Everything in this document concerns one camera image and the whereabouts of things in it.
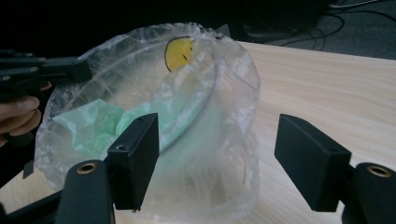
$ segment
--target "screw hole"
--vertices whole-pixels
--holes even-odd
[[[96,170],[97,165],[95,163],[86,163],[77,168],[77,173],[80,175],[86,175]]]
[[[125,145],[119,145],[119,146],[116,146],[116,149],[120,150],[120,151],[124,151],[124,150],[128,149],[128,147]]]
[[[392,176],[392,173],[389,170],[380,166],[369,166],[367,167],[367,170],[373,175],[378,175],[385,178],[389,178]]]

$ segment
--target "plastic wrap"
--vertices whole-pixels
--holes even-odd
[[[157,112],[160,158],[130,216],[225,223],[249,212],[260,182],[250,126],[261,81],[244,48],[176,23],[115,36],[80,58],[93,79],[58,86],[36,136],[35,166],[54,189],[76,163],[104,159],[132,119]]]

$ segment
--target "black cable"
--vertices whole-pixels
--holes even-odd
[[[352,9],[356,7],[363,7],[369,4],[373,3],[380,3],[380,2],[387,2],[387,1],[392,1],[392,0],[369,0],[366,2],[361,2],[361,3],[356,3],[356,4],[351,4],[351,5],[332,5],[329,4],[328,8],[330,9],[335,9],[335,10],[347,10],[347,9]]]
[[[315,22],[313,25],[314,30],[319,31],[321,33],[321,36],[317,37],[318,39],[323,39],[322,47],[320,48],[319,51],[323,51],[324,47],[326,46],[326,35],[322,30],[318,28],[317,23]]]
[[[329,13],[325,13],[325,14],[323,14],[323,15],[324,15],[324,16],[334,17],[334,18],[338,19],[338,20],[341,22],[341,25],[340,25],[337,29],[335,29],[334,31],[332,31],[332,32],[330,32],[330,33],[328,33],[328,34],[324,34],[323,37],[327,37],[327,36],[330,36],[330,35],[334,35],[334,34],[338,33],[341,29],[343,29],[343,27],[344,27],[344,25],[345,25],[345,21],[344,21],[343,18],[341,18],[341,17],[339,17],[339,16],[336,16],[336,15],[333,15],[333,14],[329,14]],[[309,40],[312,40],[312,38],[290,41],[290,42],[287,42],[287,43],[284,43],[284,44],[280,45],[280,47],[285,47],[285,46],[290,45],[290,44],[294,44],[294,43],[298,43],[298,42],[303,42],[303,41],[309,41]]]
[[[396,22],[396,18],[391,17],[390,15],[382,12],[372,11],[372,10],[359,10],[359,11],[344,11],[344,12],[334,12],[333,14],[347,14],[347,13],[372,13],[375,15],[386,17],[394,22]]]
[[[309,36],[311,36],[311,38],[312,38],[313,40],[315,40],[315,44],[314,44],[314,46],[312,46],[312,48],[311,48],[311,50],[313,50],[313,49],[317,46],[318,41],[317,41],[317,39],[311,34],[310,31],[308,31],[308,34],[309,34]]]

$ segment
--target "yellow object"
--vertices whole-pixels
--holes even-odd
[[[192,39],[179,37],[169,41],[165,50],[165,63],[170,72],[190,62],[192,52]]]

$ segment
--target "black clamp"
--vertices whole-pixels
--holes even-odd
[[[344,224],[396,223],[396,173],[369,162],[353,168],[351,155],[307,121],[280,115],[276,159],[312,210],[335,212],[341,201]]]

